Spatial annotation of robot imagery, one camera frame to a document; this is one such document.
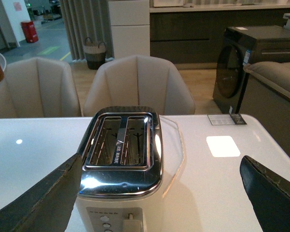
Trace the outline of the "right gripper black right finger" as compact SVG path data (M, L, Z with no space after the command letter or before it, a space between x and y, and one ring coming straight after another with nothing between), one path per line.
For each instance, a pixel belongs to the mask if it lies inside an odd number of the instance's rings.
M264 232L290 232L290 181L250 156L240 163L240 176Z

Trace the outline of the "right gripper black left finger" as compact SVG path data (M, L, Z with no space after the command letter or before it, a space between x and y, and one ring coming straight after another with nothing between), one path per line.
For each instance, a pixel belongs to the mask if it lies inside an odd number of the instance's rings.
M83 161L74 154L0 210L0 232L63 232L79 192Z

